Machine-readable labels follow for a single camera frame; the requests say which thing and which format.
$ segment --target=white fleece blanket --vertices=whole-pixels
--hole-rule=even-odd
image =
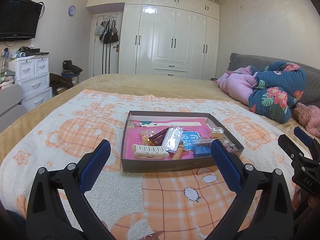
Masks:
[[[4,207],[25,216],[32,182],[39,167],[45,166],[48,170],[63,169],[70,162],[77,163],[102,139],[107,139],[112,147],[111,156],[93,189],[86,192],[85,196],[111,233],[118,240],[137,240],[160,230],[165,230],[166,240],[203,239],[222,218],[234,194],[226,192],[222,176],[214,167],[157,174],[123,173],[119,154],[124,123],[130,110],[213,114],[244,146],[241,156],[243,162],[253,163],[262,171],[281,169],[289,191],[293,193],[291,161],[277,145],[277,138],[282,132],[258,115],[232,102],[156,98],[152,95],[130,96],[84,90],[41,121],[4,159],[0,167],[0,199]],[[209,172],[209,175],[197,180],[197,186],[193,185],[190,179],[197,178],[202,172]],[[150,185],[158,182],[161,182],[161,189],[150,190]],[[175,190],[167,190],[168,192],[182,192],[182,195],[174,196],[175,198],[170,195],[170,199],[166,199],[163,187],[170,187],[169,184],[173,184]],[[212,191],[206,193],[204,188]],[[161,203],[153,209],[151,206],[154,203],[150,198],[157,190],[161,190],[163,194],[160,193]],[[61,192],[60,196],[71,224],[80,229],[64,193]],[[177,203],[177,211],[173,211],[174,208],[170,206],[166,210],[165,205],[169,203]],[[209,221],[204,217],[207,211],[203,206],[197,209],[197,205],[202,203],[205,203],[212,214]],[[189,215],[192,219],[188,222],[179,222]],[[168,229],[172,224],[170,216],[177,217],[176,230]]]

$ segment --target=quilted headboard cover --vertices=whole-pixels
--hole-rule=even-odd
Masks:
[[[264,70],[266,66],[280,60],[296,63],[304,69],[308,77],[307,87],[300,102],[306,106],[315,105],[320,107],[320,69],[286,59],[232,53],[228,70],[232,71],[249,65],[255,66],[259,70]]]

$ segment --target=television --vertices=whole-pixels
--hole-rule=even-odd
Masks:
[[[42,4],[9,0],[0,8],[0,41],[25,41],[36,36]]]

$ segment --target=metal screw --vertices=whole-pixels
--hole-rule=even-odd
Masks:
[[[39,174],[42,174],[42,173],[44,173],[45,172],[45,168],[44,167],[42,167],[42,168],[40,168],[39,170],[38,170],[38,173]]]
[[[75,163],[70,163],[67,168],[68,170],[72,171],[75,167],[76,167]]]
[[[246,164],[245,165],[245,169],[248,171],[252,171],[253,170],[253,166],[251,164]]]
[[[276,174],[281,175],[282,174],[281,169],[276,169]]]

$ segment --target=blue floral bedding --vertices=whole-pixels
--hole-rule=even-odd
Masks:
[[[290,62],[278,61],[259,71],[251,66],[251,75],[256,74],[257,84],[249,96],[249,110],[285,123],[291,118],[290,107],[302,97],[307,75],[304,70]]]

